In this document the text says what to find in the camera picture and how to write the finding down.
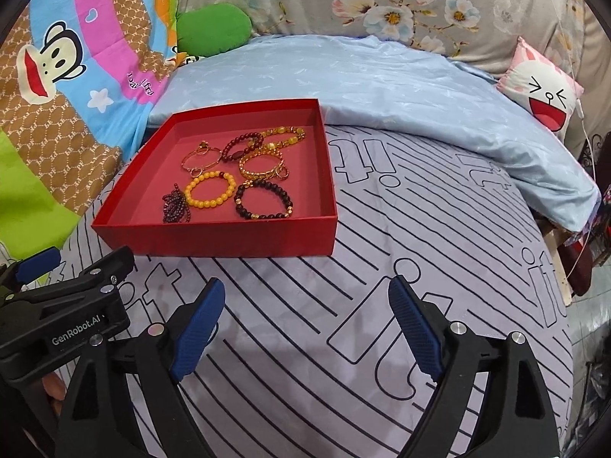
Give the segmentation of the person's left hand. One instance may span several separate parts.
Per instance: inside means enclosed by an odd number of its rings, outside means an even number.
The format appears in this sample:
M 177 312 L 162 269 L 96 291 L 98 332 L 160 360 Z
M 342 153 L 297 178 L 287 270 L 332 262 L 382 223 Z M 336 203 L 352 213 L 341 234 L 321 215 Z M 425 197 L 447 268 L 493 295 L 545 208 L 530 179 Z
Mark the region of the person's left hand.
M 55 401 L 62 402 L 66 394 L 66 385 L 59 375 L 52 372 L 44 376 L 41 380 L 45 392 Z

